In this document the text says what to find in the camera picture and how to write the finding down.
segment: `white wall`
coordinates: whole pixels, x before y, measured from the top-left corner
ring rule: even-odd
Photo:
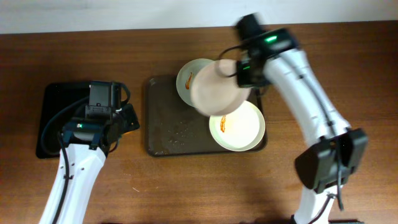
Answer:
[[[0,0],[0,33],[398,19],[398,0]]]

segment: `orange object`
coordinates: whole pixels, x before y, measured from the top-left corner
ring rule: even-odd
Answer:
[[[189,76],[189,79],[187,80],[187,82],[185,83],[185,88],[187,90],[189,90],[189,85],[191,84],[191,79],[193,77],[193,73],[191,72],[191,75]]]
[[[226,120],[226,116],[224,115],[221,119],[221,123],[220,123],[220,128],[221,131],[224,133],[225,132],[225,120]]]

